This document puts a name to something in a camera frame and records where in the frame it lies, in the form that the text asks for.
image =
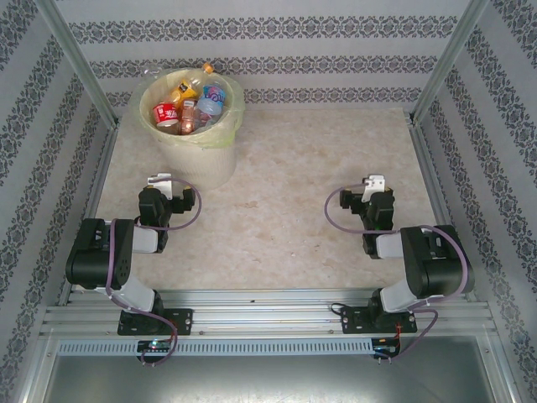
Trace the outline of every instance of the trash bin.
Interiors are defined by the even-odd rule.
[[[185,136],[160,132],[154,126],[153,108],[179,85],[188,71],[162,71],[146,78],[131,96],[129,107],[140,126],[158,142],[174,175],[200,190],[216,189],[229,181],[235,171],[235,133],[242,124],[244,92],[233,79],[212,73],[226,92],[218,122]]]

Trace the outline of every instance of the robotic arm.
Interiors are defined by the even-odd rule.
[[[148,183],[167,177],[171,175],[159,174],[149,178]],[[170,181],[151,183],[138,195],[140,216],[137,220],[142,226],[135,225],[131,219],[115,222],[112,296],[125,306],[170,320],[183,335],[190,334],[192,310],[164,309],[160,294],[131,272],[131,258],[132,253],[162,253],[168,241],[165,228],[172,214],[191,211],[195,202],[195,193],[190,188],[183,190],[181,198],[172,195]],[[110,225],[96,218],[82,222],[65,267],[65,276],[71,284],[107,295]],[[169,334],[169,327],[152,317],[123,310],[117,333],[124,336]]]
[[[405,278],[373,292],[368,306],[341,309],[344,333],[386,333],[399,327],[400,332],[417,332],[410,312],[414,306],[453,294],[461,285],[463,270],[457,251],[440,234],[421,227],[401,228],[398,232],[378,234],[368,231],[392,230],[394,191],[385,186],[382,175],[370,175],[363,181],[362,192],[340,192],[340,206],[350,208],[362,219],[366,233],[363,248],[372,259],[404,259]],[[474,286],[474,274],[451,225],[435,228],[452,238],[467,263],[467,281],[462,292]]]

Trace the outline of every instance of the plastic bag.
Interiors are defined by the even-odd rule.
[[[129,108],[138,123],[150,132],[160,143],[168,146],[196,146],[205,149],[225,148],[233,145],[235,133],[242,124],[244,114],[244,91],[238,83],[225,76],[212,73],[211,77],[223,86],[226,92],[223,113],[217,123],[200,128],[193,134],[176,136],[163,133],[154,126],[153,108],[171,90],[179,85],[189,69],[164,70],[156,75],[147,75],[134,90]]]

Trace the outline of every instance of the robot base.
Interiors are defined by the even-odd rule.
[[[339,312],[344,334],[416,333],[414,315],[409,312],[385,312],[380,301],[380,289],[373,292],[368,306],[343,306]]]
[[[164,309],[159,293],[155,292],[152,313],[172,322],[177,327],[178,336],[190,336],[194,314],[191,309]],[[171,329],[158,319],[139,313],[121,311],[117,334],[119,336],[164,336],[171,335]]]

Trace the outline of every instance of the vent grille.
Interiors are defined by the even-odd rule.
[[[133,340],[62,341],[60,356],[133,356]],[[176,356],[263,356],[263,355],[346,355],[371,354],[370,338],[305,340],[180,340]]]

